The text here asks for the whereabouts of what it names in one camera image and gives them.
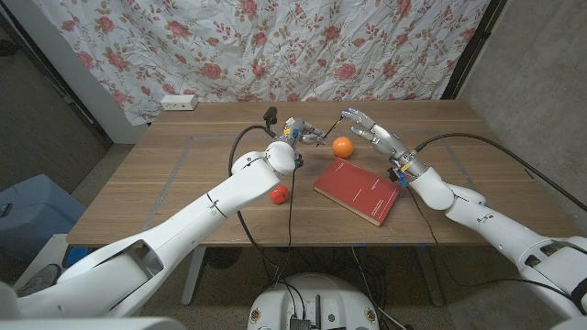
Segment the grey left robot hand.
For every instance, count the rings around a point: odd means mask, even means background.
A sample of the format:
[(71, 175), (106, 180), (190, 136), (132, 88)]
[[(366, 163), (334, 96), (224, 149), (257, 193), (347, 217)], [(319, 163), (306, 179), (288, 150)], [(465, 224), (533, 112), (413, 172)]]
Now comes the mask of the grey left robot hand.
[(274, 140), (281, 141), (293, 149), (298, 143), (324, 145), (326, 133), (300, 117), (290, 117), (285, 121), (282, 132)]

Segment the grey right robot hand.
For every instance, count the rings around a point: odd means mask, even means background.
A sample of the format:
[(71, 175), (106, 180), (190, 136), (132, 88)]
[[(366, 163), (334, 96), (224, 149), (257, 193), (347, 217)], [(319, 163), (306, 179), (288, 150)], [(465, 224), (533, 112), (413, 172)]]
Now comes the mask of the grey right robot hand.
[(351, 132), (371, 143), (373, 148), (392, 159), (402, 171), (406, 171), (413, 163), (415, 154), (395, 134), (378, 125), (372, 118), (360, 110), (349, 108), (342, 110), (341, 115), (353, 126)]

